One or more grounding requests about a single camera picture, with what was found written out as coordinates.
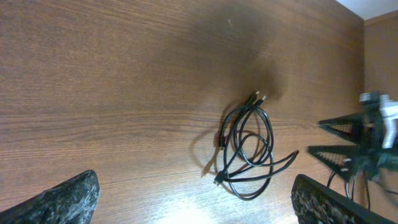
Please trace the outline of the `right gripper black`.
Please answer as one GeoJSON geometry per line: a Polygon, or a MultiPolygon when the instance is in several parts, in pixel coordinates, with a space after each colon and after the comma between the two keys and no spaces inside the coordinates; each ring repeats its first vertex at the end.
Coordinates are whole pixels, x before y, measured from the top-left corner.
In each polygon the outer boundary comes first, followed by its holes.
{"type": "MultiPolygon", "coordinates": [[[[381,118],[376,118],[376,107],[362,107],[364,116],[368,119],[365,122],[364,148],[369,164],[364,172],[369,180],[377,180],[379,169],[397,171],[397,139],[392,149],[383,149],[381,133],[377,133],[381,131],[382,121],[381,118]]],[[[364,133],[364,116],[362,113],[348,114],[321,120],[318,126],[344,140],[360,144],[364,133]]],[[[356,145],[309,146],[307,151],[343,180],[350,180],[361,172],[359,148],[356,145]]]]}

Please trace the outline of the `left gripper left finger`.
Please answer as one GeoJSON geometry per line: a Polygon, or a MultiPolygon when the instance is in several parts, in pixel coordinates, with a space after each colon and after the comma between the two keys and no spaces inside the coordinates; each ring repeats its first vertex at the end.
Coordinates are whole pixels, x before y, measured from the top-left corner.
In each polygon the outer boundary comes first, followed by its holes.
{"type": "Polygon", "coordinates": [[[1,223],[90,223],[100,197],[96,172],[86,170],[1,212],[1,223]]]}

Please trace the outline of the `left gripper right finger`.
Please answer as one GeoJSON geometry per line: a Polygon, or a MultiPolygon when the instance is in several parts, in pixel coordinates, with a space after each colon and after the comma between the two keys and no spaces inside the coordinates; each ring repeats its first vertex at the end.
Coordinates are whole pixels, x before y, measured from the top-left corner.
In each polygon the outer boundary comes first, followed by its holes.
{"type": "Polygon", "coordinates": [[[299,223],[394,223],[303,174],[295,178],[291,201],[299,223]]]}

